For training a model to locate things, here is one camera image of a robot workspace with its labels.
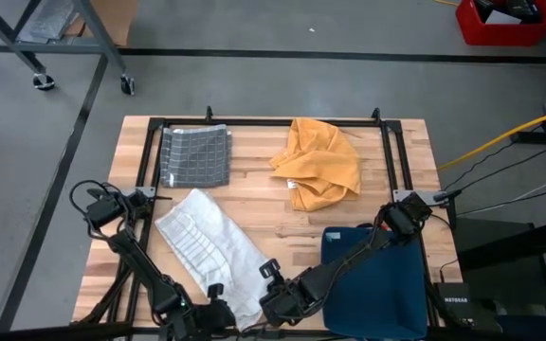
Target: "concrete floor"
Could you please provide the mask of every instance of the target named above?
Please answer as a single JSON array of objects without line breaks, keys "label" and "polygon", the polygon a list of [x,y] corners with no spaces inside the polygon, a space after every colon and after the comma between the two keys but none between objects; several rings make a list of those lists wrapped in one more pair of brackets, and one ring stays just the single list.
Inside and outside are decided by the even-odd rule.
[{"label": "concrete floor", "polygon": [[[22,6],[1,0],[0,10],[14,21]],[[131,46],[140,47],[546,55],[546,41],[532,48],[469,47],[457,31],[454,8],[428,0],[149,0],[139,5],[130,39]],[[57,90],[33,90],[30,71],[13,55],[0,54],[0,305],[98,60],[39,58]],[[436,161],[443,164],[540,116],[546,101],[546,66],[174,57],[125,61],[136,77],[136,96],[120,93],[118,71],[108,67],[15,329],[69,321],[90,240],[67,191],[82,179],[106,179],[124,116],[202,116],[211,105],[221,116],[366,117],[380,107],[383,117],[424,118]],[[464,183],[538,150],[514,147]],[[442,183],[471,162],[441,172]],[[470,188],[458,210],[510,200],[545,183],[546,155]],[[546,197],[473,217],[545,224]]]}]

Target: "gray checkered towel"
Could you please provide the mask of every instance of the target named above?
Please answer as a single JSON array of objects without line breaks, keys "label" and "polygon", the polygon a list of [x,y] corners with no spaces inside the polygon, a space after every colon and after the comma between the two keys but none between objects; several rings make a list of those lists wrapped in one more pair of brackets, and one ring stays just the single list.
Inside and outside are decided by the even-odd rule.
[{"label": "gray checkered towel", "polygon": [[159,158],[161,185],[211,188],[228,185],[231,132],[227,125],[163,130]]}]

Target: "metal cart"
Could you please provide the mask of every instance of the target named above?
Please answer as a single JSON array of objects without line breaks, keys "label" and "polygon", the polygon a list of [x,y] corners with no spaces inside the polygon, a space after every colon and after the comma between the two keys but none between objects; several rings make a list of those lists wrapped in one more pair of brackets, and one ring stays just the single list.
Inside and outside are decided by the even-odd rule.
[{"label": "metal cart", "polygon": [[54,80],[47,75],[46,67],[35,57],[35,53],[65,52],[65,53],[103,53],[109,63],[118,67],[121,71],[121,91],[127,95],[134,94],[134,79],[126,73],[126,66],[113,44],[113,40],[106,31],[98,14],[90,4],[90,0],[73,0],[75,10],[85,21],[87,27],[94,34],[94,39],[70,38],[49,44],[23,43],[19,41],[18,34],[27,23],[31,14],[37,9],[41,0],[30,0],[23,11],[18,24],[12,28],[0,15],[0,39],[6,46],[25,63],[33,73],[33,85],[36,89],[48,91],[54,88]]}]

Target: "blue cloth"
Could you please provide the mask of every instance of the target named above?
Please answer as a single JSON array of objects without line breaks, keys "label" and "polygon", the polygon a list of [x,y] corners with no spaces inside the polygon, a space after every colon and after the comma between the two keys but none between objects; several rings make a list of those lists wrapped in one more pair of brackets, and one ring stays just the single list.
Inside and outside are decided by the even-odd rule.
[{"label": "blue cloth", "polygon": [[[370,228],[327,227],[321,262],[341,257]],[[390,233],[380,230],[379,233]],[[427,334],[427,303],[420,243],[377,251],[340,278],[323,306],[331,332],[356,338],[418,339]]]}]

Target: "yellow cloth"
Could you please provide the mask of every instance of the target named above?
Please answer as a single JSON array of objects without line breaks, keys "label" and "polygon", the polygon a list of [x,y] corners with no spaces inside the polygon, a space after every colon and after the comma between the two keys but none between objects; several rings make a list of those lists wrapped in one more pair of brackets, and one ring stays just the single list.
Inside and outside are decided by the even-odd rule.
[{"label": "yellow cloth", "polygon": [[340,129],[311,118],[292,121],[288,147],[269,163],[273,176],[296,183],[292,207],[313,211],[359,195],[359,155]]}]

